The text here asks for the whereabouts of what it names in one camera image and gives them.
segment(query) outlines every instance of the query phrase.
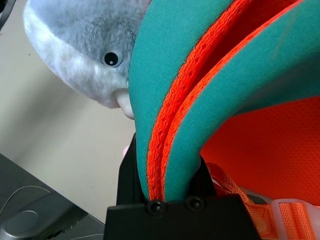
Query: black plastic bracket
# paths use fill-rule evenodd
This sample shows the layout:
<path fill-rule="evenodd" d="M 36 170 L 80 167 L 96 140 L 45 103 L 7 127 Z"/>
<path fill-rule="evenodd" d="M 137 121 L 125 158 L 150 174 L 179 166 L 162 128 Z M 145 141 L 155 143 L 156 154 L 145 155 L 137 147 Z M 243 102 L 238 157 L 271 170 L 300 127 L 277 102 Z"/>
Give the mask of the black plastic bracket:
<path fill-rule="evenodd" d="M 121 164 L 117 205 L 107 209 L 105 240 L 260 240 L 239 195 L 216 196 L 208 168 L 201 167 L 184 202 L 147 201 L 142 193 L 132 139 Z"/>

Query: screw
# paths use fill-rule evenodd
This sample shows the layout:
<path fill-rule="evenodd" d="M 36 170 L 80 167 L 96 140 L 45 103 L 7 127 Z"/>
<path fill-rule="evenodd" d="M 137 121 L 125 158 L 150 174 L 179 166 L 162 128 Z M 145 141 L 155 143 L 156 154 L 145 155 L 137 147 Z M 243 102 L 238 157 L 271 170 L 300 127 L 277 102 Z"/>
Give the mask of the screw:
<path fill-rule="evenodd" d="M 161 216 L 166 212 L 167 206 L 163 201 L 154 200 L 147 203 L 146 210 L 152 216 Z"/>
<path fill-rule="evenodd" d="M 205 201 L 197 196 L 188 197 L 185 201 L 186 207 L 192 212 L 201 212 L 206 208 Z"/>

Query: white wall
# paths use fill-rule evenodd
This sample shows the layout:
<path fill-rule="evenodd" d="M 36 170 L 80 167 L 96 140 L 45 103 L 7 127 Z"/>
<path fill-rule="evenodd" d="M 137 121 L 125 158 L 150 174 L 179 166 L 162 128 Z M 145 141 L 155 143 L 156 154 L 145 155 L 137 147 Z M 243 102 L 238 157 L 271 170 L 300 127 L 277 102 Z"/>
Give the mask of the white wall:
<path fill-rule="evenodd" d="M 51 73 L 25 35 L 25 3 L 0 35 L 0 153 L 104 222 L 134 122 Z"/>

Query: black button eye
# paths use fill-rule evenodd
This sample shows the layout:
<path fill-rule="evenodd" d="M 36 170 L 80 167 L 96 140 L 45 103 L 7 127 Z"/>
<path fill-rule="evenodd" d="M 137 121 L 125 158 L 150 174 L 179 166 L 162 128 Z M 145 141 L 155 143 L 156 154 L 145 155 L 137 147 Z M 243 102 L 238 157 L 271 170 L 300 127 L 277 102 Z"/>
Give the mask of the black button eye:
<path fill-rule="evenodd" d="M 110 67 L 116 67 L 121 63 L 121 56 L 118 56 L 114 52 L 108 52 L 104 56 L 104 62 Z"/>

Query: stuffed animal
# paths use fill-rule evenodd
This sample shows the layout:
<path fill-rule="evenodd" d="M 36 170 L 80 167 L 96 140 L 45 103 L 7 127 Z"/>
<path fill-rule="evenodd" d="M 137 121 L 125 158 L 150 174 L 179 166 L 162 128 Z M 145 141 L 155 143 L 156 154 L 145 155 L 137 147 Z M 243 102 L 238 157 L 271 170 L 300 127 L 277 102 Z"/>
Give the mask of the stuffed animal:
<path fill-rule="evenodd" d="M 28 0 L 26 35 L 72 89 L 133 119 L 129 64 L 151 0 Z"/>

